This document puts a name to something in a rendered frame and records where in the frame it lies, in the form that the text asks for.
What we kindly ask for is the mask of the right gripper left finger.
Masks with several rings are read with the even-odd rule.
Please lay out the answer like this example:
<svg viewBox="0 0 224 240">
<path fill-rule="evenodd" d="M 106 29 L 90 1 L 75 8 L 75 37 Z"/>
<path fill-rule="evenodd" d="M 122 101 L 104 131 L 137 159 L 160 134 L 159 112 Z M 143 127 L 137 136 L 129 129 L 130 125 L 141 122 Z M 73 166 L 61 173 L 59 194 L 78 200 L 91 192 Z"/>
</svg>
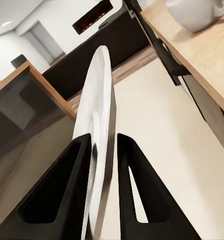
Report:
<svg viewBox="0 0 224 240">
<path fill-rule="evenodd" d="M 0 240 L 81 240 L 91 134 L 73 139 L 0 224 Z"/>
</svg>

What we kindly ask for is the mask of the saucer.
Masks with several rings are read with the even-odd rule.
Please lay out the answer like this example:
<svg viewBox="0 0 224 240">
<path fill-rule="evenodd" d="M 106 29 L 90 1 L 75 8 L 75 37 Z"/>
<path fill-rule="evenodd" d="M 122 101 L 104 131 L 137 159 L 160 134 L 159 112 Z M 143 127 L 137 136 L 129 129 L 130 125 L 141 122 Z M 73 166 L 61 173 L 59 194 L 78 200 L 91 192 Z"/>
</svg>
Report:
<svg viewBox="0 0 224 240">
<path fill-rule="evenodd" d="M 113 176 L 116 99 L 109 51 L 102 44 L 86 76 L 73 139 L 91 134 L 92 154 L 81 240 L 100 240 Z"/>
</svg>

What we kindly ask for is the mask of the coffee cup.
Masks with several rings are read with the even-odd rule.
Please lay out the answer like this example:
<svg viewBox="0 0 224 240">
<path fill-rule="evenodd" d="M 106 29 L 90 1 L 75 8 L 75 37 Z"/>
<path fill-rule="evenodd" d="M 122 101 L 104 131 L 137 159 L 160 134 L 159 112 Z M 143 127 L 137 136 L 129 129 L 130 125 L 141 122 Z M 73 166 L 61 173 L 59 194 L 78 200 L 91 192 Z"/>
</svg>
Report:
<svg viewBox="0 0 224 240">
<path fill-rule="evenodd" d="M 166 9 L 185 30 L 198 32 L 224 15 L 224 0 L 169 0 Z"/>
</svg>

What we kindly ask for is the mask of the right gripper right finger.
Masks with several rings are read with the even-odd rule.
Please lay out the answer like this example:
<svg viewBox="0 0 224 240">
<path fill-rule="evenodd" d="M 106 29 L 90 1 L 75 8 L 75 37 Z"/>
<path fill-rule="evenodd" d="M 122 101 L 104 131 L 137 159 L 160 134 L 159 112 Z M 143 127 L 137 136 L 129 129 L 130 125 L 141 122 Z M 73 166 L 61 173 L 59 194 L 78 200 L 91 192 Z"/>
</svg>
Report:
<svg viewBox="0 0 224 240">
<path fill-rule="evenodd" d="M 137 142 L 117 135 L 121 240 L 202 240 Z M 137 220 L 131 168 L 148 223 Z"/>
</svg>

